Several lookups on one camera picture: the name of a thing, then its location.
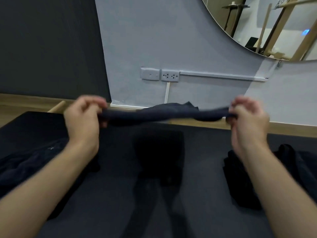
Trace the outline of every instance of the round mirror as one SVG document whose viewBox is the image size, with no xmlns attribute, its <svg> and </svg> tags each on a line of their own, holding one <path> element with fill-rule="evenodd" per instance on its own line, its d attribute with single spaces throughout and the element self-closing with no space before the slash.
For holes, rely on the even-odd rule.
<svg viewBox="0 0 317 238">
<path fill-rule="evenodd" d="M 258 54 L 317 59 L 317 0 L 203 0 L 219 26 Z"/>
</svg>

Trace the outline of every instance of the forearm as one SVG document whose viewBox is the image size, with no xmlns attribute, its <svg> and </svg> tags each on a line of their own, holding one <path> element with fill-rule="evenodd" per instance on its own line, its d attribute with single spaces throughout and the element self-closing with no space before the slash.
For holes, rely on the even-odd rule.
<svg viewBox="0 0 317 238">
<path fill-rule="evenodd" d="M 92 155 L 84 145 L 68 144 L 37 174 L 3 197 L 1 237 L 34 237 Z"/>
<path fill-rule="evenodd" d="M 316 204 L 268 146 L 247 148 L 245 168 L 277 238 L 316 236 Z"/>
</svg>

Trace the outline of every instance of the wooden floor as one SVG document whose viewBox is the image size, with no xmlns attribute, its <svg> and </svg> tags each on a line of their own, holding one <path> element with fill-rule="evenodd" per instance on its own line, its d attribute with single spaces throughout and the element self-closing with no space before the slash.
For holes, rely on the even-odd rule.
<svg viewBox="0 0 317 238">
<path fill-rule="evenodd" d="M 64 100 L 66 104 L 61 110 L 59 110 L 60 113 L 62 113 L 64 109 L 73 102 L 73 100 L 0 94 L 0 127 L 27 111 L 47 112 L 62 100 Z M 113 109 L 133 111 L 131 109 L 124 108 Z M 201 122 L 194 119 L 174 119 L 169 120 L 168 123 L 205 128 L 230 129 L 224 119 L 217 122 Z M 270 122 L 269 133 L 317 138 L 317 126 Z"/>
</svg>

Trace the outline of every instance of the folded clothing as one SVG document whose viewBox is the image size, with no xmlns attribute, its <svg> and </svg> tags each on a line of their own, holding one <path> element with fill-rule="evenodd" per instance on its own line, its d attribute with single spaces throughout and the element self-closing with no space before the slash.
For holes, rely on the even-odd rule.
<svg viewBox="0 0 317 238">
<path fill-rule="evenodd" d="M 317 203 L 317 155 L 295 151 L 290 145 L 280 145 L 274 155 L 285 166 L 294 180 Z M 231 197 L 241 207 L 260 210 L 260 201 L 243 164 L 234 151 L 228 152 L 224 159 L 224 174 Z"/>
<path fill-rule="evenodd" d="M 67 143 L 68 138 L 62 138 L 34 150 L 16 152 L 0 159 L 0 198 L 43 168 L 65 148 Z M 95 157 L 81 172 L 73 186 L 57 204 L 48 220 L 60 214 L 71 195 L 84 181 L 86 175 L 89 172 L 97 172 L 99 169 L 100 166 L 97 157 Z"/>
<path fill-rule="evenodd" d="M 124 112 L 105 109 L 100 115 L 100 120 L 108 120 L 113 126 L 129 126 L 144 122 L 163 121 L 176 118 L 193 118 L 198 121 L 217 121 L 223 117 L 235 116 L 229 113 L 229 108 L 218 108 L 200 111 L 190 102 L 185 104 L 166 103 L 144 108 L 135 112 Z"/>
</svg>

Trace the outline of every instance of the electrical outlet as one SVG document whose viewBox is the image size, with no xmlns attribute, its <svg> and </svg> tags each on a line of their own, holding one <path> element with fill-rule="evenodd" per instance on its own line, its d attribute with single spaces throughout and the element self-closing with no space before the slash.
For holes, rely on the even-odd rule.
<svg viewBox="0 0 317 238">
<path fill-rule="evenodd" d="M 143 80 L 159 80 L 159 69 L 155 68 L 141 68 L 141 79 Z"/>
<path fill-rule="evenodd" d="M 165 82 L 178 82 L 179 71 L 163 69 L 161 80 Z"/>
</svg>

